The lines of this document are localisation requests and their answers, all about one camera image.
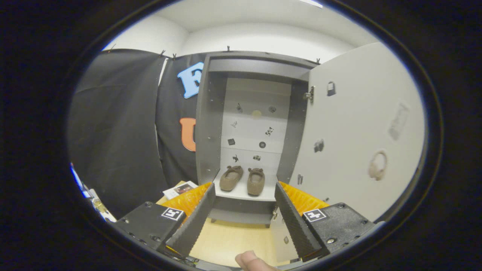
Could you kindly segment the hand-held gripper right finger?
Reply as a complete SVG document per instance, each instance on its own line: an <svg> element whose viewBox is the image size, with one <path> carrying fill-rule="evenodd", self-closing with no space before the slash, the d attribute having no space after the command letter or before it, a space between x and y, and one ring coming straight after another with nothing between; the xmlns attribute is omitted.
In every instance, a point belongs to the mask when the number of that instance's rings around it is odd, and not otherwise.
<svg viewBox="0 0 482 271"><path fill-rule="evenodd" d="M329 205L284 182L275 200L301 261L326 257L360 240L375 223L340 202Z"/></svg>

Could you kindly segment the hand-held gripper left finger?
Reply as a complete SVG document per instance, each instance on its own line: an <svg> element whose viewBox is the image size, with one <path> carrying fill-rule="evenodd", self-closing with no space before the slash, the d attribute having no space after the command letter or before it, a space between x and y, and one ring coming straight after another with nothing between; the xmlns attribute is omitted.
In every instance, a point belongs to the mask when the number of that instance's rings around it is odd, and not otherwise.
<svg viewBox="0 0 482 271"><path fill-rule="evenodd" d="M215 185L206 183L162 204L145 202L113 226L158 253L186 258L198 240L215 198Z"/></svg>

